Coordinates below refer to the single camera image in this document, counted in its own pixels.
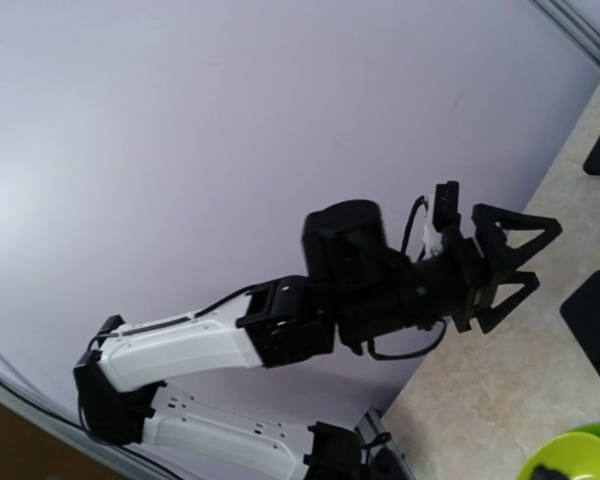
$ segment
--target marble tabletop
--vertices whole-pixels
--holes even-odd
[[[525,210],[564,229],[523,268],[540,289],[489,335],[450,328],[384,416],[418,480],[513,480],[544,442],[600,421],[600,380],[559,313],[600,269],[600,177],[582,171],[599,136],[600,86]]]

